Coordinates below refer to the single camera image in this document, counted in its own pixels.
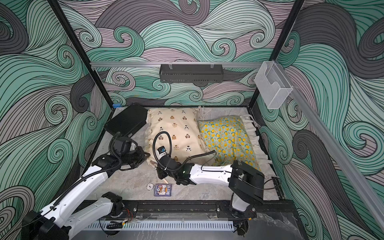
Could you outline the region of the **cream bear print pillow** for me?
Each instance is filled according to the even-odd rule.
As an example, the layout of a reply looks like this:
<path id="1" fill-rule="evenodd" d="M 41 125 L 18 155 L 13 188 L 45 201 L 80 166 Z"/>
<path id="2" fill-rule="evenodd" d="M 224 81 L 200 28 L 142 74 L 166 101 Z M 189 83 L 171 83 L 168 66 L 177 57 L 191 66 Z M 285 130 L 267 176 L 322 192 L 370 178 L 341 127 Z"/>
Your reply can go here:
<path id="1" fill-rule="evenodd" d="M 157 162 L 153 153 L 155 149 L 164 146 L 172 150 L 171 156 L 183 163 L 188 157 L 204 154 L 210 150 L 201 136 L 198 126 L 197 108 L 152 108 L 148 110 L 146 131 L 146 152 L 150 153 L 147 163 L 156 167 Z"/>

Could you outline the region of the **yellow lemon print pillow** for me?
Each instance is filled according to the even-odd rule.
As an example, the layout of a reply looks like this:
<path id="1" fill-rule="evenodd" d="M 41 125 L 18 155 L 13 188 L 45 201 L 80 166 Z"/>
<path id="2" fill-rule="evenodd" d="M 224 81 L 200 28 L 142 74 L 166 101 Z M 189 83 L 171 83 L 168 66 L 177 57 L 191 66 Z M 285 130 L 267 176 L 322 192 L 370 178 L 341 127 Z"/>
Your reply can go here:
<path id="1" fill-rule="evenodd" d="M 215 120 L 199 121 L 200 136 L 216 156 L 210 165 L 231 165 L 235 160 L 265 173 L 271 161 L 263 152 L 251 115 L 224 116 Z"/>

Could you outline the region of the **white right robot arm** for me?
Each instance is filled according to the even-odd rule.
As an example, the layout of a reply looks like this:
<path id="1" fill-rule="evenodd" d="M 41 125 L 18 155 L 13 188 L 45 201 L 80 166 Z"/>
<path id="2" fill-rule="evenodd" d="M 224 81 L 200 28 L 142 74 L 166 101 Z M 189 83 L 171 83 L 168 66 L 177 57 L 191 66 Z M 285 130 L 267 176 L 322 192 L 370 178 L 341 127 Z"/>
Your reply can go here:
<path id="1" fill-rule="evenodd" d="M 178 185 L 211 184 L 229 188 L 232 191 L 230 209 L 238 213 L 264 204 L 265 176 L 244 162 L 235 160 L 226 166 L 203 166 L 181 164 L 165 155 L 156 171 L 159 179 L 171 177 Z"/>

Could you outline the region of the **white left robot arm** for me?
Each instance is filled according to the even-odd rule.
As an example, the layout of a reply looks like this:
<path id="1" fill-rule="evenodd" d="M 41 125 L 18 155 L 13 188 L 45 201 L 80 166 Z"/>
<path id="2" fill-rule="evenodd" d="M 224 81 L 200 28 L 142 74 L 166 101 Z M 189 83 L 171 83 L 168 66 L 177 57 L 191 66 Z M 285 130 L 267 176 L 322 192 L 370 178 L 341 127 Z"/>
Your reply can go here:
<path id="1" fill-rule="evenodd" d="M 121 196 L 112 192 L 102 195 L 93 204 L 77 212 L 81 203 L 102 183 L 124 165 L 137 168 L 148 157 L 142 149 L 123 153 L 103 154 L 96 158 L 88 170 L 56 200 L 39 212 L 30 211 L 22 221 L 23 240 L 70 240 L 96 220 L 110 216 L 118 218 L 125 205 Z"/>

